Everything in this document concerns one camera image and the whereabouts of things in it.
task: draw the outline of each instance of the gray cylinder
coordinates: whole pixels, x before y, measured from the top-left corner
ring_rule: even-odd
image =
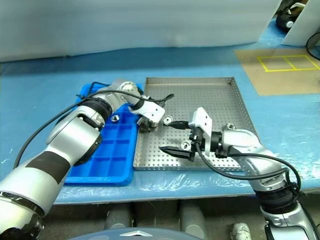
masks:
[[[130,203],[114,204],[107,214],[104,229],[131,228],[132,216]]]
[[[195,200],[181,201],[180,230],[203,240],[209,239],[205,217]]]

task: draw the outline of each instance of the yellow tape grid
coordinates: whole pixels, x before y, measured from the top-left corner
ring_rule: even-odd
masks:
[[[290,62],[290,60],[288,58],[306,58],[308,59],[312,65],[314,65],[315,67],[312,68],[296,68],[292,62]],[[256,57],[258,59],[258,61],[261,63],[261,65],[264,68],[264,71],[266,72],[289,72],[289,71],[309,71],[309,70],[320,70],[320,66],[318,66],[308,55],[285,55],[285,56],[257,56]],[[292,68],[286,68],[286,69],[268,69],[267,66],[265,65],[265,63],[263,62],[262,59],[284,59]]]

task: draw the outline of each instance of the perforated metal tray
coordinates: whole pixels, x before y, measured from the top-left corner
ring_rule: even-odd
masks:
[[[173,93],[167,101],[165,115],[173,121],[189,120],[198,107],[204,107],[212,118],[212,130],[221,131],[226,123],[256,134],[244,101],[233,77],[148,77],[145,92],[154,99]],[[209,170],[196,154],[194,162],[176,158],[159,150],[160,146],[179,147],[189,138],[189,130],[178,130],[159,124],[152,132],[139,132],[135,147],[136,170]],[[211,163],[224,171],[241,171],[231,158],[218,159],[210,154]]]

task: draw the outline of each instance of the white backdrop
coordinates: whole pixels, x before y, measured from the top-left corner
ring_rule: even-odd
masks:
[[[281,0],[0,0],[0,61],[256,42]]]

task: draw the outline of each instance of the robotic arm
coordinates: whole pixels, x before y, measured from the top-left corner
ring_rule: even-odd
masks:
[[[173,121],[168,127],[191,129],[191,147],[187,149],[187,144],[186,149],[183,145],[182,149],[162,146],[160,149],[163,152],[190,161],[194,161],[195,152],[198,152],[206,165],[215,172],[233,179],[249,180],[267,222],[265,233],[268,240],[320,240],[310,215],[298,200],[301,184],[298,173],[298,185],[291,183],[288,171],[285,172],[286,169],[275,160],[282,163],[285,161],[265,149],[252,132],[236,129],[232,123],[227,123],[222,132],[212,131],[212,119],[203,107],[199,107],[191,115],[189,122]],[[246,176],[228,174],[216,169],[203,156],[202,151],[207,156],[214,152],[218,158],[232,157],[242,167]]]
[[[123,104],[129,103],[130,112],[142,115],[150,126],[156,126],[165,113],[129,81],[117,81],[81,102],[60,118],[41,153],[0,182],[1,240],[37,238],[43,228],[41,218],[51,209],[69,170],[89,160],[102,141],[100,130]]]

